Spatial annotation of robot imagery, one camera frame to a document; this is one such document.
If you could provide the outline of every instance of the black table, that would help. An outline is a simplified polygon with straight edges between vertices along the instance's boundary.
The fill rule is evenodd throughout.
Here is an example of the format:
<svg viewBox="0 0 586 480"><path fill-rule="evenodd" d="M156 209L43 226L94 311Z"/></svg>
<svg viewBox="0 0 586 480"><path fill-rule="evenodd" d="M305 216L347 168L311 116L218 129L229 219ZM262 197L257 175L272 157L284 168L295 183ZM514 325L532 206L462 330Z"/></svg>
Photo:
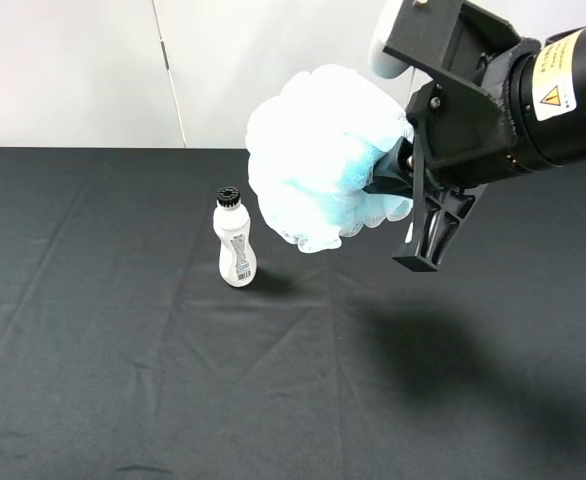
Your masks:
<svg viewBox="0 0 586 480"><path fill-rule="evenodd" d="M0 149L0 479L586 478L586 164L303 255L244 151ZM242 189L259 276L217 271Z"/></svg>

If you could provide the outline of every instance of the warning label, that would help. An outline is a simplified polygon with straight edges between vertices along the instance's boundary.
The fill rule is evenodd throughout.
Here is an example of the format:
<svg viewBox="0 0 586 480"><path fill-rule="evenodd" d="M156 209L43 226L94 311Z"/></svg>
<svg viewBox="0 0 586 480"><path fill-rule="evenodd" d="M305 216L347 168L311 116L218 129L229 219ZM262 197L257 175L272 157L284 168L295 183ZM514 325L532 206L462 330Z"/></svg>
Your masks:
<svg viewBox="0 0 586 480"><path fill-rule="evenodd" d="M573 52L582 31L542 50L533 69L533 106L538 121L572 112L577 107L573 88Z"/></svg>
<svg viewBox="0 0 586 480"><path fill-rule="evenodd" d="M555 105L556 107L561 107L562 102L560 102L560 89L557 87L553 87L546 97L540 100L545 105Z"/></svg>

